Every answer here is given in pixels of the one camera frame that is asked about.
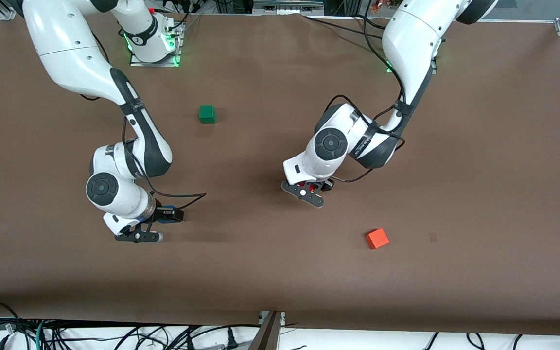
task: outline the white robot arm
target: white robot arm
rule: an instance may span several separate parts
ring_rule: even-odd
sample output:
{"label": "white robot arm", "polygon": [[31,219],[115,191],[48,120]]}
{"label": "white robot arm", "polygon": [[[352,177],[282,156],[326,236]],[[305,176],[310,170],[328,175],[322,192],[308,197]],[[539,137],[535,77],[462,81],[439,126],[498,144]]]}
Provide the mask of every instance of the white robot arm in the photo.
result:
{"label": "white robot arm", "polygon": [[431,60],[453,20],[471,24],[489,13],[497,0],[404,0],[382,36],[386,59],[402,83],[387,124],[356,111],[350,104],[328,108],[315,126],[304,152],[283,163],[282,188],[299,199],[323,206],[319,191],[331,189],[329,178],[349,155],[364,168],[384,166],[392,157],[407,122],[431,80]]}
{"label": "white robot arm", "polygon": [[[154,215],[165,213],[165,208],[134,180],[144,174],[163,175],[172,164],[172,151],[126,75],[103,58],[84,15],[111,11],[133,53],[146,62],[161,60],[173,50],[166,37],[174,21],[149,13],[143,0],[25,0],[22,9],[51,79],[69,91],[111,100],[137,135],[124,144],[96,149],[86,186],[88,199],[106,212],[103,219],[116,236],[141,222],[156,220]],[[171,215],[173,222],[182,221],[179,210]],[[162,238],[160,233],[143,233],[152,235],[148,241]]]}

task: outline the green cube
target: green cube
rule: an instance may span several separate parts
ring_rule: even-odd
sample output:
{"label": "green cube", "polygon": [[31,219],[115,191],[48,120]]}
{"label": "green cube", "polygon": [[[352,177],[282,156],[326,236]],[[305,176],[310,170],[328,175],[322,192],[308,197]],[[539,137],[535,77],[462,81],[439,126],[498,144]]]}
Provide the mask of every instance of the green cube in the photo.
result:
{"label": "green cube", "polygon": [[215,107],[211,105],[200,106],[198,117],[200,118],[200,122],[202,124],[215,124],[217,121],[215,116]]}

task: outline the brown table surface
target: brown table surface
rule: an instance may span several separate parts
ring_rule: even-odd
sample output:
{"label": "brown table surface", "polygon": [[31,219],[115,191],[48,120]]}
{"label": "brown table surface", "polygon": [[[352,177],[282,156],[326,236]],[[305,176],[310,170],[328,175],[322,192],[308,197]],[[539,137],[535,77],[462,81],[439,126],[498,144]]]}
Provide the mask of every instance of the brown table surface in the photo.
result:
{"label": "brown table surface", "polygon": [[[284,310],[300,327],[560,334],[551,24],[453,24],[407,145],[315,209],[282,192],[282,161],[333,95],[372,116],[398,93],[359,34],[204,16],[182,66],[140,68],[113,18],[89,22],[173,149],[156,187],[209,195],[153,226],[161,244],[116,242],[84,188],[94,150],[120,140],[119,109],[56,86],[24,20],[2,22],[0,300],[20,316],[217,324]],[[217,124],[200,124],[200,105]],[[337,174],[363,170],[348,158]],[[391,242],[371,251],[375,228]]]}

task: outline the black circular joint cap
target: black circular joint cap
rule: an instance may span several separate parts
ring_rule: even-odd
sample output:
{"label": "black circular joint cap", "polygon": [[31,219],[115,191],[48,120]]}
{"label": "black circular joint cap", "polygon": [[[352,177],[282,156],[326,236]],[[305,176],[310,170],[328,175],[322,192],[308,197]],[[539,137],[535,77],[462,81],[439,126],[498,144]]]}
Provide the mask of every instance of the black circular joint cap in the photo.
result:
{"label": "black circular joint cap", "polygon": [[347,151],[347,138],[339,129],[322,129],[315,137],[315,151],[324,161],[340,158]]}
{"label": "black circular joint cap", "polygon": [[118,181],[110,173],[98,173],[87,181],[87,197],[98,204],[106,206],[111,204],[118,193]]}

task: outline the orange block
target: orange block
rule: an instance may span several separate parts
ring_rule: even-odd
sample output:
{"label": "orange block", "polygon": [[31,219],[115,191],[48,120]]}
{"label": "orange block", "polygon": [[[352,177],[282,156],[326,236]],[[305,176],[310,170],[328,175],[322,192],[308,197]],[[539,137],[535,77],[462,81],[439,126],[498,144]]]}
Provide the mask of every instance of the orange block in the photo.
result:
{"label": "orange block", "polygon": [[381,246],[386,245],[388,244],[388,242],[390,242],[383,228],[378,228],[375,231],[367,234],[366,239],[368,246],[370,246],[371,249],[380,248]]}

